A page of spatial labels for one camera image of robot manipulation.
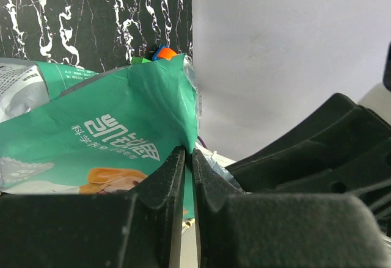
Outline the teal dog food bag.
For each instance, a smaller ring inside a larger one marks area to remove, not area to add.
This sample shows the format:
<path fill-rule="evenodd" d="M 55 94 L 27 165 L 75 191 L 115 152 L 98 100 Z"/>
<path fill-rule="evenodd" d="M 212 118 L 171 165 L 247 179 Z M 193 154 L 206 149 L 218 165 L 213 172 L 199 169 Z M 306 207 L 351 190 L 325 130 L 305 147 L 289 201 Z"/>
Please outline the teal dog food bag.
<path fill-rule="evenodd" d="M 79 83 L 1 123 L 1 191 L 110 194 L 194 151 L 199 101 L 190 58 L 140 63 Z"/>

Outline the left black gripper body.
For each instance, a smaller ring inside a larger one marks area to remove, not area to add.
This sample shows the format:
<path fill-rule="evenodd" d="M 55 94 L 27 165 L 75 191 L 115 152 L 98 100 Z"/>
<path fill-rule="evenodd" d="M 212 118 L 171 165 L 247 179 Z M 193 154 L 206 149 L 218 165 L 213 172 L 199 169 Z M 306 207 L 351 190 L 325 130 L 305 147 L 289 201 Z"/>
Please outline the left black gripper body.
<path fill-rule="evenodd" d="M 349 193 L 390 217 L 390 125 L 341 93 L 228 170 L 247 192 Z"/>

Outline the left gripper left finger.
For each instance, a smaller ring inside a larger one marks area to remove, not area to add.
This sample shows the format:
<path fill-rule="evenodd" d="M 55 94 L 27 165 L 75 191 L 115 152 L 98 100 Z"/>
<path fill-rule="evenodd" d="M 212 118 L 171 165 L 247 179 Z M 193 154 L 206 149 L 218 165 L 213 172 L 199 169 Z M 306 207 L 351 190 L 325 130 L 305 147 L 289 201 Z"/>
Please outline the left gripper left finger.
<path fill-rule="evenodd" d="M 178 267 L 183 147 L 114 195 L 2 195 L 2 267 Z"/>

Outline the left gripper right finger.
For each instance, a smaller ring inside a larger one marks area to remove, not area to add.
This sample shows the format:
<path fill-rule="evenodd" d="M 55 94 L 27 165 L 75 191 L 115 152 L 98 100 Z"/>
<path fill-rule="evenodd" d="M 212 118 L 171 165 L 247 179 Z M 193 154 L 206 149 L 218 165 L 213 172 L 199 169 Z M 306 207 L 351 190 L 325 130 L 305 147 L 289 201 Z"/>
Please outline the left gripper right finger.
<path fill-rule="evenodd" d="M 246 194 L 191 156 L 200 267 L 389 267 L 370 210 L 336 194 Z"/>

